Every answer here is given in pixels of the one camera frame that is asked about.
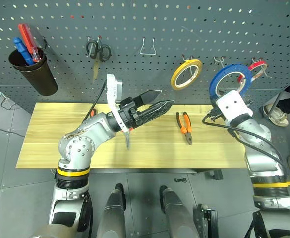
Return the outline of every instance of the yellow tape roll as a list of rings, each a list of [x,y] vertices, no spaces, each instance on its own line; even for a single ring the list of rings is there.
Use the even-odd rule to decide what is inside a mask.
[[[192,67],[194,70],[193,75],[184,83],[177,84],[179,76],[188,68]],[[189,59],[186,60],[184,64],[182,64],[177,70],[174,72],[173,76],[170,80],[170,85],[174,90],[182,90],[188,86],[190,86],[201,74],[202,72],[202,62],[198,59]]]

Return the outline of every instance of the black cup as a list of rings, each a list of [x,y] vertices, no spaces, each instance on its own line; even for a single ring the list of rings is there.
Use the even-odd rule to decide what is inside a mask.
[[[49,96],[58,90],[57,83],[48,67],[47,56],[41,48],[38,48],[41,60],[31,66],[26,64],[25,59],[14,50],[9,55],[9,62],[28,80],[28,82],[43,96]]]

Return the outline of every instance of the tape roll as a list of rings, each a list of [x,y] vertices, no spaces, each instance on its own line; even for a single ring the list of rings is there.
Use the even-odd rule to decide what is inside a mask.
[[[192,67],[194,70],[193,75],[184,83],[177,84],[177,80],[179,79],[179,76],[188,68]],[[171,87],[178,91],[182,90],[186,87],[189,87],[194,81],[200,76],[202,72],[202,62],[198,59],[189,59],[186,60],[184,64],[182,64],[179,68],[176,69],[173,76],[170,80]]]
[[[256,68],[258,68],[258,67],[260,67],[260,66],[262,66],[264,69],[261,69],[257,74],[255,74],[255,75],[252,77],[251,82],[253,82],[255,79],[257,79],[257,78],[259,78],[260,76],[262,76],[263,73],[264,73],[264,70],[267,69],[268,65],[267,65],[267,63],[264,62],[264,61],[259,61],[259,62],[256,62],[256,63],[251,64],[251,65],[248,67],[248,70],[249,70],[249,71],[252,71],[253,69],[256,69]],[[238,77],[238,78],[237,78],[238,83],[240,83],[240,82],[242,81],[242,79],[243,79],[242,75],[241,75],[240,77]]]
[[[251,85],[251,79],[252,79],[251,72],[244,65],[232,64],[232,65],[229,65],[229,66],[223,68],[212,79],[212,81],[210,83],[210,87],[209,87],[209,93],[210,93],[211,99],[217,99],[218,97],[221,96],[221,94],[218,92],[219,83],[226,76],[233,74],[233,73],[239,73],[243,78],[245,78],[245,80],[241,81],[241,83],[239,84],[239,88],[236,89],[236,91],[238,91],[241,96],[247,91],[247,89]]]

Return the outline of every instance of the gray pegboard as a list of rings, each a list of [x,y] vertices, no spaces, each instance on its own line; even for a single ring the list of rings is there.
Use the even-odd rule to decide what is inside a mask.
[[[19,36],[17,24],[28,23],[38,43],[44,36],[48,64],[59,86],[51,96],[39,95],[8,62]],[[100,65],[93,82],[94,61],[86,58],[87,36],[102,36],[112,56]],[[149,50],[155,37],[156,56],[142,56],[142,37]],[[194,55],[203,71],[187,89],[174,91],[170,78],[182,63],[181,55]],[[207,104],[209,83],[221,66],[213,56],[226,56],[225,64],[250,64],[263,57],[271,79],[256,80],[245,97],[262,105],[290,84],[290,0],[160,0],[160,1],[25,1],[0,0],[0,90],[27,111],[35,102],[93,102],[107,73],[123,80],[123,96],[162,89],[159,99],[177,104]],[[235,77],[224,81],[233,87]]]

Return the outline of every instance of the orange pliers handle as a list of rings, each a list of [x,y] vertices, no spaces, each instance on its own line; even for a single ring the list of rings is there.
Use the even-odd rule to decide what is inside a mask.
[[[186,112],[183,112],[183,116],[184,116],[184,120],[185,120],[185,123],[186,123],[186,129],[189,133],[192,132],[192,126],[191,126],[191,120],[190,120],[190,117],[188,115],[188,113]]]
[[[188,115],[188,113],[183,112],[183,116],[184,116],[184,121],[186,124],[186,127],[182,124],[182,121],[180,120],[180,114],[177,112],[176,114],[176,121],[178,123],[178,126],[181,130],[182,134],[186,134],[186,133],[191,133],[192,132],[192,126],[191,126],[191,120],[190,117]]]
[[[96,113],[97,113],[96,109],[95,109],[95,108],[93,108],[93,110],[92,110],[92,111],[91,111],[91,113],[90,113],[90,117],[93,117],[93,116],[95,116],[95,115],[96,115]]]

